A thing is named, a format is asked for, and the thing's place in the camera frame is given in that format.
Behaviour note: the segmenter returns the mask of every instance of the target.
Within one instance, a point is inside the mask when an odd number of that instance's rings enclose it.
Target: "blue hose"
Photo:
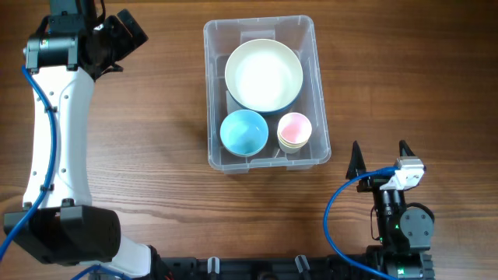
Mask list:
[[[48,98],[45,96],[43,90],[40,86],[35,82],[30,73],[26,70],[26,67],[23,65],[21,68],[23,71],[26,80],[33,87],[38,97],[40,97],[41,102],[43,102],[45,109],[47,110],[48,120],[50,121],[50,131],[51,131],[51,150],[50,150],[50,161],[48,162],[47,174],[45,175],[44,181],[44,189],[40,192],[37,200],[31,205],[30,210],[24,215],[24,217],[17,223],[16,226],[12,229],[12,231],[8,234],[7,238],[3,242],[0,247],[0,261],[3,260],[5,252],[9,247],[10,243],[14,240],[19,231],[24,227],[24,225],[30,221],[31,217],[33,217],[34,213],[37,211],[38,206],[40,206],[41,202],[45,199],[45,195],[50,188],[52,177],[54,176],[54,167],[55,167],[55,156],[57,155],[57,127],[55,124],[55,116],[54,112],[51,110],[51,104]]]
[[[131,278],[129,278],[125,274],[122,274],[122,273],[119,273],[116,271],[112,271],[110,269],[107,269],[105,267],[100,266],[100,264],[92,265],[91,267],[85,269],[84,271],[81,271],[75,277],[71,278],[71,280],[79,280],[81,277],[85,276],[87,273],[90,273],[92,271],[99,271],[99,270],[103,271],[109,275],[113,275],[113,276],[119,277],[119,278],[124,279],[124,280],[132,280]]]
[[[368,172],[368,173],[361,174],[358,177],[350,180],[346,184],[343,184],[342,187],[340,187],[337,191],[335,191],[334,195],[332,195],[332,197],[330,198],[330,201],[327,204],[327,208],[325,209],[324,220],[323,220],[323,227],[324,227],[325,237],[327,238],[328,243],[330,244],[330,246],[332,247],[332,249],[334,249],[334,251],[337,253],[337,255],[339,255],[344,261],[348,262],[352,266],[355,266],[357,268],[363,269],[366,272],[369,272],[369,273],[371,273],[373,275],[382,277],[382,278],[387,279],[387,280],[396,280],[397,278],[394,278],[394,277],[392,277],[390,275],[387,275],[387,274],[382,273],[380,271],[377,271],[375,269],[369,268],[366,265],[361,264],[361,263],[359,263],[357,261],[354,261],[354,260],[350,259],[348,256],[346,256],[343,252],[341,252],[340,249],[337,248],[337,246],[335,245],[334,241],[332,241],[332,238],[330,237],[330,233],[328,232],[328,213],[330,212],[330,207],[332,206],[332,203],[334,203],[335,199],[339,196],[339,194],[341,193],[341,191],[343,191],[345,188],[347,188],[350,184],[352,184],[352,183],[354,183],[354,182],[356,182],[356,181],[358,181],[360,179],[363,179],[365,177],[370,177],[370,176],[373,176],[373,175],[386,175],[386,176],[389,176],[389,175],[392,175],[395,172],[395,170],[397,170],[397,169],[398,168],[396,168],[396,167],[385,167],[385,168],[379,169],[377,171],[373,171],[373,172]]]

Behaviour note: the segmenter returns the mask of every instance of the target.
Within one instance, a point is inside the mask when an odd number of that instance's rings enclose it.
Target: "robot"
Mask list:
[[[35,89],[35,127],[23,211],[4,218],[6,234],[18,231],[12,238],[15,243],[42,264],[90,266],[84,271],[90,272],[90,279],[380,278],[340,255],[309,260],[303,255],[259,260],[161,258],[154,247],[123,236],[115,212],[93,207],[86,174],[86,124],[94,83],[109,72],[122,72],[116,62],[148,40],[128,10],[106,18],[101,3],[103,12],[97,16],[93,0],[50,0],[51,14],[24,48],[23,71]],[[370,217],[375,211],[380,235],[372,238],[381,245],[349,258],[394,278],[434,279],[433,262],[426,254],[434,215],[424,205],[407,204],[404,196],[419,184],[426,168],[406,142],[399,145],[396,171],[365,176],[359,145],[353,144],[346,179],[363,176],[357,191],[373,194]],[[16,229],[23,219],[26,223]]]

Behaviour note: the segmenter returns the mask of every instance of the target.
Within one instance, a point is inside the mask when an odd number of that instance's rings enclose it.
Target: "wood grain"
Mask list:
[[[33,101],[19,68],[46,2],[0,4],[1,212],[20,209],[30,172]],[[394,162],[403,138],[428,167],[406,196],[437,216],[437,278],[496,278],[497,2],[114,0],[107,11],[123,8],[150,40],[121,63],[123,73],[96,84],[87,162],[94,204],[115,210],[126,235],[165,257],[331,254],[321,217],[344,182],[352,142],[375,169]],[[332,158],[303,172],[213,170],[202,27],[299,14],[315,24]],[[331,234],[348,254],[374,243],[372,203],[350,189],[332,209]],[[67,279],[80,269],[38,264],[13,245],[0,278]]]

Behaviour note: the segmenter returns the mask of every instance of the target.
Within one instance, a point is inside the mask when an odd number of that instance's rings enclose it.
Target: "plastic bin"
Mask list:
[[[230,54],[253,39],[277,40],[293,50],[303,66],[303,87],[295,103],[281,114],[264,116],[270,135],[266,146],[255,156],[238,157],[228,152],[219,139],[223,119],[241,109],[226,88],[225,65]],[[258,19],[212,20],[204,26],[205,82],[208,105],[208,161],[224,173],[246,173],[252,168],[287,166],[302,170],[330,159],[327,118],[321,88],[320,67],[313,20],[308,16]],[[308,143],[297,153],[279,148],[277,125],[283,114],[299,112],[313,125]]]

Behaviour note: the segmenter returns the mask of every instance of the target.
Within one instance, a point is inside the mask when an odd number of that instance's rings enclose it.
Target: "blue cup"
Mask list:
[[[225,148],[235,156],[253,156],[268,141],[268,125],[252,110],[237,110],[223,120],[219,135]]]

